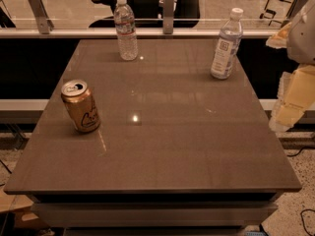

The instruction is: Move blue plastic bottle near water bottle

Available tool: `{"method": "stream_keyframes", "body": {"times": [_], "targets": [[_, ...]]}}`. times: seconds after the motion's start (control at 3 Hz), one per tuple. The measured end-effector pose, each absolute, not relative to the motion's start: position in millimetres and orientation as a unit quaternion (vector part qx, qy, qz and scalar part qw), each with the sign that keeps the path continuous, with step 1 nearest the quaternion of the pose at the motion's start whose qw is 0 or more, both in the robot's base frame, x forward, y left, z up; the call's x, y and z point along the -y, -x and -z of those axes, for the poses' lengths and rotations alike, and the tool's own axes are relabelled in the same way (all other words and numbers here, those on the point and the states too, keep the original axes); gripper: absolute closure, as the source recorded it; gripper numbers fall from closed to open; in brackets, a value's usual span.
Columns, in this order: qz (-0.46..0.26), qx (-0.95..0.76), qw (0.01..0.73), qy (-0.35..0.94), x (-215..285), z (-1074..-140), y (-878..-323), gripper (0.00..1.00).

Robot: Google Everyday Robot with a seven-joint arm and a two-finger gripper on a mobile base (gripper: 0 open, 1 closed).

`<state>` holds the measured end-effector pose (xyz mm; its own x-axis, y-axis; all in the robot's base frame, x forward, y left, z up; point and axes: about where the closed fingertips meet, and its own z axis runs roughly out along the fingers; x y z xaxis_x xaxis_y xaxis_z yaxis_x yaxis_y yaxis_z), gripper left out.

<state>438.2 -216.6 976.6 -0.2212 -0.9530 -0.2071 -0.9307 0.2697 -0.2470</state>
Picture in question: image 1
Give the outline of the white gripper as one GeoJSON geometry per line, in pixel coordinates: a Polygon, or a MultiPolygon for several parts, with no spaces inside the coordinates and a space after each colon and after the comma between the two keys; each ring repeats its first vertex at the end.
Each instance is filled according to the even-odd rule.
{"type": "Polygon", "coordinates": [[[286,132],[315,102],[315,0],[308,0],[266,45],[286,48],[288,58],[300,64],[292,73],[283,72],[269,121],[272,131],[286,132]]]}

